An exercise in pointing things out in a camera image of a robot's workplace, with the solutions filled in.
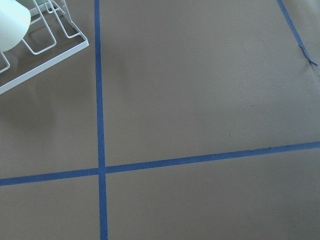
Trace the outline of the white cup in rack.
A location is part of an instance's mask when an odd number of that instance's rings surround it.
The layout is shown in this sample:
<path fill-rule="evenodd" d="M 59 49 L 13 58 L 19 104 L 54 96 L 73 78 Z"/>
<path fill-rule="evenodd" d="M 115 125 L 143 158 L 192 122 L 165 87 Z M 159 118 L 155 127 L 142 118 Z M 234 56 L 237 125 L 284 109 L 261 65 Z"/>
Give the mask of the white cup in rack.
<path fill-rule="evenodd" d="M 27 34 L 30 11 L 16 0 L 0 1 L 0 51 L 14 48 Z"/>

